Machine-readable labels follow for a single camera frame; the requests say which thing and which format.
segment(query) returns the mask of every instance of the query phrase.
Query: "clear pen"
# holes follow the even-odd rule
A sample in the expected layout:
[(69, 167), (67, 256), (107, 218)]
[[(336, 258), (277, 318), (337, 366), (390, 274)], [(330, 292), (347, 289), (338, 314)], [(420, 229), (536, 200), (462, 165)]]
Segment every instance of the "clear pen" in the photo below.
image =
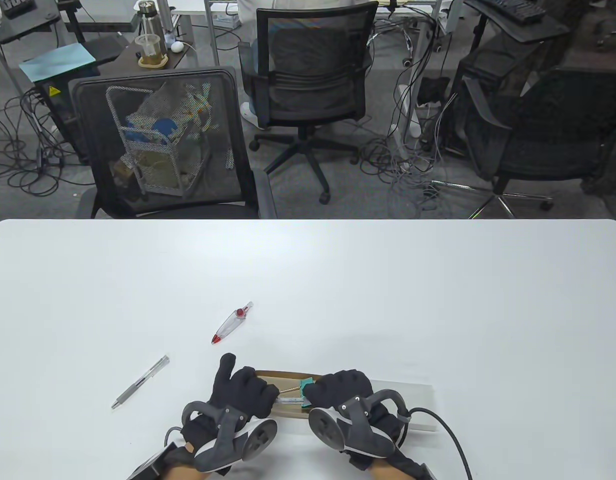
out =
[(155, 374), (159, 370), (164, 368), (170, 362), (171, 362), (171, 359), (168, 358), (168, 355), (162, 356), (157, 363), (151, 366), (150, 370), (148, 370), (146, 373), (141, 375), (141, 377), (139, 377), (139, 380), (137, 380), (131, 386), (126, 388), (125, 391), (116, 398), (116, 400), (112, 404), (112, 409), (114, 410), (117, 407), (119, 407), (119, 405), (122, 405), (123, 402), (128, 400), (136, 391), (139, 390), (139, 387), (141, 387), (144, 384), (144, 382), (146, 382), (146, 380), (148, 380), (150, 377), (154, 377)]
[(234, 329), (246, 321), (246, 315), (251, 308), (253, 308), (253, 302), (249, 301), (243, 308), (237, 308), (237, 310), (233, 311), (233, 313), (226, 318), (225, 322), (221, 324), (221, 327), (219, 327), (217, 333), (214, 334), (210, 343), (213, 345), (219, 343), (228, 335), (232, 334)]

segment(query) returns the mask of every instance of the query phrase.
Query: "vr controller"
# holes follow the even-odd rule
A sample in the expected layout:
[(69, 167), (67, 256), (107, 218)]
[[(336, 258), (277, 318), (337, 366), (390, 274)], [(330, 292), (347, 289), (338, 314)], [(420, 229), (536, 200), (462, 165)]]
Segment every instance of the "vr controller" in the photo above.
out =
[[(370, 425), (368, 417), (375, 405), (392, 400), (397, 420), (402, 423), (397, 444), (388, 434)], [(330, 448), (351, 451), (373, 458), (390, 457), (404, 443), (411, 416), (404, 398), (394, 390), (380, 390), (368, 398), (354, 397), (335, 408), (313, 408), (308, 424), (313, 434)]]
[(201, 446), (194, 454), (194, 468), (203, 473), (225, 469), (240, 460), (248, 462), (266, 450), (277, 435), (272, 418), (247, 416), (234, 407), (218, 409), (208, 403), (190, 402), (181, 414), (181, 424), (190, 422), (194, 412), (209, 416), (217, 425), (217, 438)]

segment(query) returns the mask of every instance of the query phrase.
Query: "black glove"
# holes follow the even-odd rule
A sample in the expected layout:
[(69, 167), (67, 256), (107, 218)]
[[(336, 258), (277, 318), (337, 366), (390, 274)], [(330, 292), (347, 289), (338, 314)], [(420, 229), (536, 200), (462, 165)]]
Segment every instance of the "black glove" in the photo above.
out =
[[(338, 407), (353, 397), (367, 398), (373, 393), (370, 380), (358, 370), (342, 370), (335, 374), (324, 375), (315, 383), (303, 387), (303, 395), (312, 406), (322, 407), (323, 409)], [(382, 404), (372, 407), (368, 423), (370, 423), (370, 426), (388, 434), (395, 444), (402, 435), (402, 429), (407, 428), (394, 414), (390, 414)], [(374, 458), (360, 453), (349, 451), (344, 451), (344, 453), (350, 456), (350, 464), (360, 470), (366, 470), (374, 461)], [(425, 477), (424, 469), (407, 458), (397, 447), (394, 453), (385, 460), (390, 466), (413, 478), (421, 479)]]
[(370, 380), (358, 370), (329, 373), (303, 387), (303, 395), (312, 406), (322, 409), (338, 407), (353, 397), (370, 397), (372, 394)]
[[(246, 421), (249, 421), (253, 416), (260, 419), (267, 418), (275, 399), (279, 396), (279, 389), (257, 377), (254, 368), (251, 366), (244, 366), (233, 375), (235, 359), (234, 354), (226, 353), (219, 360), (219, 369), (214, 377), (214, 385), (208, 404), (217, 409), (233, 407), (246, 415)], [(181, 434), (185, 441), (193, 446), (193, 453), (190, 454), (182, 447), (178, 448), (176, 454), (173, 452), (172, 457), (177, 458), (178, 463), (192, 465), (194, 452), (217, 438), (215, 419), (200, 414), (183, 425)], [(218, 473), (225, 475), (228, 470), (230, 470), (230, 467), (219, 470)]]

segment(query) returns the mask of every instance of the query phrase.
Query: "computer mouse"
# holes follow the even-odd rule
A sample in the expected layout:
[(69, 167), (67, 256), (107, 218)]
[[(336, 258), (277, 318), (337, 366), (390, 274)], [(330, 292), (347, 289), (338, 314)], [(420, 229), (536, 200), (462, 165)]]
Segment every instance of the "computer mouse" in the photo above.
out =
[(170, 46), (170, 50), (173, 53), (179, 53), (179, 52), (183, 52), (184, 50), (184, 43), (182, 41), (173, 41), (172, 45)]

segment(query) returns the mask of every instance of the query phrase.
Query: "chair leg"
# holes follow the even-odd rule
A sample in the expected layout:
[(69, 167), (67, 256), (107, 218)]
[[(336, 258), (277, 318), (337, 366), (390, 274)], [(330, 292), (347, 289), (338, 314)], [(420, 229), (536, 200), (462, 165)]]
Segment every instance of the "chair leg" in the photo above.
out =
[(359, 150), (358, 147), (354, 145), (340, 143), (338, 141), (333, 141), (333, 140), (326, 140), (325, 138), (313, 138), (310, 141), (310, 146), (313, 149), (328, 149), (328, 150), (334, 150), (338, 152), (352, 152), (355, 154)]
[(527, 195), (525, 193), (504, 193), (503, 195), (507, 199), (519, 199), (519, 200), (534, 200), (542, 202), (552, 202), (554, 198), (552, 196), (543, 195)]
[(477, 210), (475, 210), (474, 212), (472, 212), (472, 215), (470, 215), (470, 217), (468, 217), (469, 220), (472, 220), (473, 218), (477, 218), (477, 216), (484, 211), (484, 208), (486, 208), (488, 206), (488, 204), (490, 204), (494, 199), (496, 198), (495, 195), (491, 195), (488, 197), (488, 199), (486, 201), (483, 202), (482, 206), (480, 206), (479, 208), (477, 208)]
[(442, 180), (432, 180), (430, 183), (435, 187), (446, 187), (454, 190), (468, 190), (468, 192), (487, 192), (492, 194), (493, 191), (487, 188), (473, 187), (470, 185), (460, 185), (459, 183), (443, 182)]
[(328, 180), (326, 180), (326, 176), (324, 175), (324, 172), (322, 172), (322, 169), (317, 162), (317, 158), (315, 158), (315, 154), (310, 150), (304, 151), (303, 154), (308, 160), (310, 167), (312, 167), (312, 171), (317, 176), (317, 180), (319, 180), (319, 183), (323, 188), (323, 193), (319, 197), (319, 202), (326, 205), (331, 200), (331, 187), (328, 185)]
[(292, 144), (289, 148), (286, 148), (284, 151), (280, 153), (280, 155), (274, 159), (274, 161), (264, 168), (264, 172), (267, 174), (271, 174), (274, 172), (280, 165), (282, 165), (286, 160), (299, 152), (299, 144)]
[(513, 213), (512, 208), (510, 208), (510, 205), (508, 204), (508, 202), (506, 201), (504, 197), (502, 197), (501, 195), (497, 195), (497, 200), (499, 201), (501, 206), (506, 211), (508, 217), (510, 217), (513, 220), (517, 218), (517, 216)]
[(295, 142), (295, 137), (292, 135), (278, 135), (274, 133), (257, 133), (255, 134), (255, 140), (267, 140), (269, 142), (274, 142), (275, 144), (291, 146)]

